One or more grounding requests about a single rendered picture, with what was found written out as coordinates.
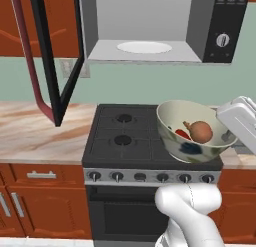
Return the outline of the red bell pepper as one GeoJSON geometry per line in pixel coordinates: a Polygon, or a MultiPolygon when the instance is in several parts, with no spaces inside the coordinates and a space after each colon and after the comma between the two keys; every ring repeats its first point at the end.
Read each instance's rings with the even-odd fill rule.
{"type": "Polygon", "coordinates": [[[177,135],[183,137],[183,138],[186,138],[186,139],[188,139],[188,140],[191,140],[190,136],[189,136],[185,131],[183,131],[182,129],[177,129],[177,130],[175,131],[175,133],[176,133],[177,135]]]}

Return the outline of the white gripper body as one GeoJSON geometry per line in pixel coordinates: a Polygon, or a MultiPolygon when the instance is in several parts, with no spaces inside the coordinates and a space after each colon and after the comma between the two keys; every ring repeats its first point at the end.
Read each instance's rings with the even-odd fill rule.
{"type": "Polygon", "coordinates": [[[216,117],[256,155],[256,103],[228,102],[217,108],[216,117]]]}

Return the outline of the black microwave door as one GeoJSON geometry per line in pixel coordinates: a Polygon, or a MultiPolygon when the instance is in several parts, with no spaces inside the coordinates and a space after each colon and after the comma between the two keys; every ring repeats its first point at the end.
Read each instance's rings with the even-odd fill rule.
{"type": "Polygon", "coordinates": [[[30,1],[39,39],[48,93],[53,110],[53,121],[55,126],[59,127],[62,124],[66,109],[85,60],[79,0],[74,0],[79,57],[77,58],[62,93],[59,92],[58,87],[44,0],[30,1]]]}

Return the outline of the red-brown wall cupboard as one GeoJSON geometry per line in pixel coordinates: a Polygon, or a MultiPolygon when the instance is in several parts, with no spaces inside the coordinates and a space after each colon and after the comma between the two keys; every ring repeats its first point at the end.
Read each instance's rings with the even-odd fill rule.
{"type": "MultiPolygon", "coordinates": [[[[44,0],[53,55],[79,56],[74,0],[44,0]]],[[[21,0],[32,54],[41,51],[30,0],[21,0]]],[[[0,56],[23,57],[22,45],[11,0],[0,0],[0,56]]]]}

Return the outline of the grey microwave oven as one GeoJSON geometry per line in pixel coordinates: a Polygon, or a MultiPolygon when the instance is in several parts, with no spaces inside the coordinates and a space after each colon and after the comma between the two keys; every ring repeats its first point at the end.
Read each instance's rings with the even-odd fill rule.
{"type": "Polygon", "coordinates": [[[232,62],[248,0],[80,0],[90,62],[232,62]],[[121,51],[130,41],[165,43],[161,54],[121,51]]]}

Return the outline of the white microwave turntable plate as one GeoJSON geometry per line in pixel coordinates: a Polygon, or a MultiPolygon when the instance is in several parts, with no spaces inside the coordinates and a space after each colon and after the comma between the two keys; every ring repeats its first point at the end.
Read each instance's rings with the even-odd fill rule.
{"type": "Polygon", "coordinates": [[[161,54],[172,50],[172,47],[165,43],[152,41],[130,41],[117,45],[121,51],[134,54],[161,54]]]}

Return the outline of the cream bowl with coloured spots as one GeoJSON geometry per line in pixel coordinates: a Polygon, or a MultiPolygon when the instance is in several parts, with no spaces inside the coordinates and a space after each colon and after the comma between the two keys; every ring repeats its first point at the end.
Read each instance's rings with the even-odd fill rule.
{"type": "Polygon", "coordinates": [[[165,149],[171,156],[185,163],[208,162],[237,141],[233,135],[232,139],[224,142],[221,136],[228,129],[216,118],[215,110],[199,103],[185,100],[166,101],[157,107],[156,115],[158,132],[165,149]],[[190,135],[184,121],[190,124],[196,121],[206,122],[213,131],[212,139],[200,144],[177,135],[177,129],[190,135]]]}

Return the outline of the grey wall socket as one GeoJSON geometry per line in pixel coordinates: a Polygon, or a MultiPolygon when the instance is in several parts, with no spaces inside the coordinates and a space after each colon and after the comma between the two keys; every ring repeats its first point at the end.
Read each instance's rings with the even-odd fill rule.
{"type": "MultiPolygon", "coordinates": [[[[71,72],[75,66],[76,59],[75,58],[60,58],[59,59],[62,74],[64,78],[68,78],[71,75],[71,72]]],[[[86,64],[83,64],[80,74],[80,78],[89,78],[90,70],[86,64]]]]}

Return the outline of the black gas hob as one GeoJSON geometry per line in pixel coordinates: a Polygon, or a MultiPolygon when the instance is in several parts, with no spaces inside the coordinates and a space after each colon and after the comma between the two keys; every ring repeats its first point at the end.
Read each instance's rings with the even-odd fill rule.
{"type": "Polygon", "coordinates": [[[157,130],[156,105],[97,106],[82,157],[84,168],[221,171],[220,157],[200,164],[174,159],[157,130]]]}

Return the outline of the black oven door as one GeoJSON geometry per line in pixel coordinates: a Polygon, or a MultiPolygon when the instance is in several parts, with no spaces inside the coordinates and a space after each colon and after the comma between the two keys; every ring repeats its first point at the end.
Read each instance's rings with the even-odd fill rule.
{"type": "Polygon", "coordinates": [[[94,240],[155,242],[168,217],[155,205],[156,187],[87,186],[94,240]]]}

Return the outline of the red-brown base cupboard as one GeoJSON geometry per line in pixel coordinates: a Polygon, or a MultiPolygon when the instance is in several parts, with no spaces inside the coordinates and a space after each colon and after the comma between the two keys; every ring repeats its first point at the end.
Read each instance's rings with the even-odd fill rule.
{"type": "Polygon", "coordinates": [[[210,214],[225,243],[256,244],[256,170],[224,169],[221,207],[210,214]]]}

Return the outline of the brown onion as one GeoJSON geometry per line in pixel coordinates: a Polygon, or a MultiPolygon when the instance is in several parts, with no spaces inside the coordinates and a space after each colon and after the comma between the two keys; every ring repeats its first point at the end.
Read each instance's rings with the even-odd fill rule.
{"type": "Polygon", "coordinates": [[[211,127],[204,121],[196,121],[192,124],[184,121],[183,124],[189,131],[191,139],[197,143],[207,143],[213,137],[211,127]]]}

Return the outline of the red-brown cupboard door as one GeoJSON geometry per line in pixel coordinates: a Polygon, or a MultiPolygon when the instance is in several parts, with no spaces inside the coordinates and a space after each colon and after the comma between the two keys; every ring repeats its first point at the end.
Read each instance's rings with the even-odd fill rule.
{"type": "Polygon", "coordinates": [[[32,238],[91,239],[91,226],[84,187],[14,187],[24,217],[18,219],[32,238]]]}
{"type": "Polygon", "coordinates": [[[2,205],[0,204],[0,237],[24,237],[24,230],[17,217],[7,189],[4,186],[0,186],[0,192],[3,193],[4,199],[11,213],[11,217],[7,217],[2,205]]]}

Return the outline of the red-brown drawer front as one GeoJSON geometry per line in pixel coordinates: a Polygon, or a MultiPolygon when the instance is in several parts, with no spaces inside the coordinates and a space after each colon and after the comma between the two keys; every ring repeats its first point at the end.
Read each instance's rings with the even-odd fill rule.
{"type": "Polygon", "coordinates": [[[0,164],[0,186],[10,185],[15,182],[13,172],[9,164],[0,164]]]}
{"type": "Polygon", "coordinates": [[[56,165],[56,164],[12,164],[11,170],[15,184],[19,186],[73,186],[84,185],[83,169],[79,165],[56,165]],[[27,178],[27,173],[36,171],[48,173],[53,171],[56,179],[27,178]]]}

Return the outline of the black and silver oven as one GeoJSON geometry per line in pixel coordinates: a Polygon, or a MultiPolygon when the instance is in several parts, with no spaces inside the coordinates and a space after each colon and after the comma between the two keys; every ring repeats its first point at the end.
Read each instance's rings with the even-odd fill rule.
{"type": "Polygon", "coordinates": [[[218,171],[86,168],[85,186],[95,247],[154,247],[168,217],[156,190],[172,183],[219,181],[218,171]]]}

